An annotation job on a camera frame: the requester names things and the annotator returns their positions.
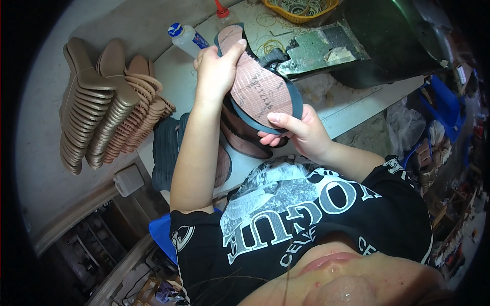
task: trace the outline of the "yellow basket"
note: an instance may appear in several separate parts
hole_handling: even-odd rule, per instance
[[[277,14],[281,15],[282,17],[286,18],[287,20],[289,20],[294,24],[304,24],[310,21],[311,19],[314,19],[318,16],[321,16],[333,10],[337,5],[339,5],[339,0],[325,0],[325,3],[327,4],[327,8],[324,9],[323,11],[313,16],[300,16],[300,15],[292,14],[286,11],[285,9],[283,9],[282,7],[271,4],[269,0],[262,0],[262,2],[264,2],[266,7],[270,8],[271,10],[273,10],[274,12],[276,12]]]

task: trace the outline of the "fingernail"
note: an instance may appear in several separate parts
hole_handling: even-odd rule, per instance
[[[269,119],[272,123],[279,123],[279,114],[278,113],[268,113],[267,119]]]

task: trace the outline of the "blue bottle cap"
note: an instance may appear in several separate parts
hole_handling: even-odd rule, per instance
[[[168,32],[172,37],[178,36],[182,32],[182,25],[180,23],[174,23],[169,27]]]

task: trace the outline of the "plastic bag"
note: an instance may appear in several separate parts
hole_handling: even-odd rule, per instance
[[[402,160],[403,151],[411,150],[422,135],[425,119],[419,112],[407,108],[407,97],[404,97],[388,108],[386,122],[394,153]]]
[[[304,104],[327,104],[326,94],[335,83],[335,79],[325,73],[315,74],[305,79],[296,81]]]

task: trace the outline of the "red nozzle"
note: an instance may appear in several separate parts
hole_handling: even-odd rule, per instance
[[[216,16],[219,18],[225,18],[230,14],[230,10],[227,7],[223,7],[218,0],[215,0],[216,7],[218,10],[216,11]]]

